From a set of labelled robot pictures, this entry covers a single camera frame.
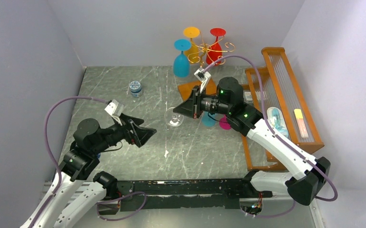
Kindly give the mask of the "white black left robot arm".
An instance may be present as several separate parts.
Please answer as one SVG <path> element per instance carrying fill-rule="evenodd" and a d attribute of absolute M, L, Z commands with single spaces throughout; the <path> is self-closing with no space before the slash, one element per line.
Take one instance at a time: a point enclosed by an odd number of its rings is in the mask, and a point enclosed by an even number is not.
<path fill-rule="evenodd" d="M 100 153 L 121 141 L 140 148 L 157 132 L 154 128 L 142 127 L 144 120 L 140 118 L 121 114 L 120 120 L 121 123 L 114 121 L 108 128 L 101 128 L 93 118 L 79 123 L 70 150 L 59 165 L 60 173 L 22 227 L 71 228 L 101 200 L 125 198 L 118 189 L 117 179 L 101 171 L 76 199 L 70 200 L 99 164 Z"/>

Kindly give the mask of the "pink wine glass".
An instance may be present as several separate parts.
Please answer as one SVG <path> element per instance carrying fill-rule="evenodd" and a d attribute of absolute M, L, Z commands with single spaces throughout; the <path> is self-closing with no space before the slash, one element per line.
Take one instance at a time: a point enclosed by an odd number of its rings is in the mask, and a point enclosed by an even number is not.
<path fill-rule="evenodd" d="M 231 126 L 230 124 L 227 122 L 227 117 L 224 115 L 220 120 L 219 120 L 219 126 L 224 129 L 224 130 L 230 130 Z"/>

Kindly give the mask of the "clear wine glass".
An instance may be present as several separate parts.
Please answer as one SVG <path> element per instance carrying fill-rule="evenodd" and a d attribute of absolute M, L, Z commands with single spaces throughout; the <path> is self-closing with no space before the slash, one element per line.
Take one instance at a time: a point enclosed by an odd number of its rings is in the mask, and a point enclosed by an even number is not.
<path fill-rule="evenodd" d="M 165 123 L 171 127 L 178 127 L 184 121 L 184 116 L 173 111 L 173 107 L 168 108 L 164 114 Z"/>

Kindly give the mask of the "light blue wine glass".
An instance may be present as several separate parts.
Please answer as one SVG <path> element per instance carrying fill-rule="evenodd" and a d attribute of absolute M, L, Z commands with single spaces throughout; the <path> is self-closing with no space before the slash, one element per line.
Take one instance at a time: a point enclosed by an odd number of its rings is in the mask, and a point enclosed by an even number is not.
<path fill-rule="evenodd" d="M 208 112 L 203 112 L 201 122 L 206 127 L 213 127 L 216 124 L 215 114 L 209 114 Z"/>

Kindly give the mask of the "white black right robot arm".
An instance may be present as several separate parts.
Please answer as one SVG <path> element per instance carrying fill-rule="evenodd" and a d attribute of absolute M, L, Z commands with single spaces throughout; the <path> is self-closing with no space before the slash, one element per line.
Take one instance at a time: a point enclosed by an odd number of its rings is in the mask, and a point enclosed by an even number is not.
<path fill-rule="evenodd" d="M 286 168 L 286 172 L 250 172 L 249 180 L 242 184 L 246 196 L 254 197 L 261 191 L 283 193 L 305 206 L 314 199 L 338 198 L 338 191 L 328 177 L 330 161 L 305 152 L 272 127 L 262 112 L 244 101 L 243 87 L 235 78 L 222 78 L 215 95 L 207 95 L 198 85 L 193 87 L 189 98 L 173 108 L 173 112 L 193 119 L 203 112 L 225 115 L 232 129 L 261 145 Z M 329 199 L 318 196 L 326 183 L 334 192 Z"/>

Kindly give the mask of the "dark blue wine glass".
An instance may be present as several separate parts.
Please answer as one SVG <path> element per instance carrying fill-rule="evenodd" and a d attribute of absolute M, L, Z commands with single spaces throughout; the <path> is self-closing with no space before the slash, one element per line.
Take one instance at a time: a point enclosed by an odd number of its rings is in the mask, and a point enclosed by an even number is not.
<path fill-rule="evenodd" d="M 190 62 L 184 52 L 191 48 L 191 43 L 187 39 L 178 39 L 174 43 L 174 48 L 180 53 L 174 60 L 173 74 L 177 77 L 187 77 L 190 71 Z"/>

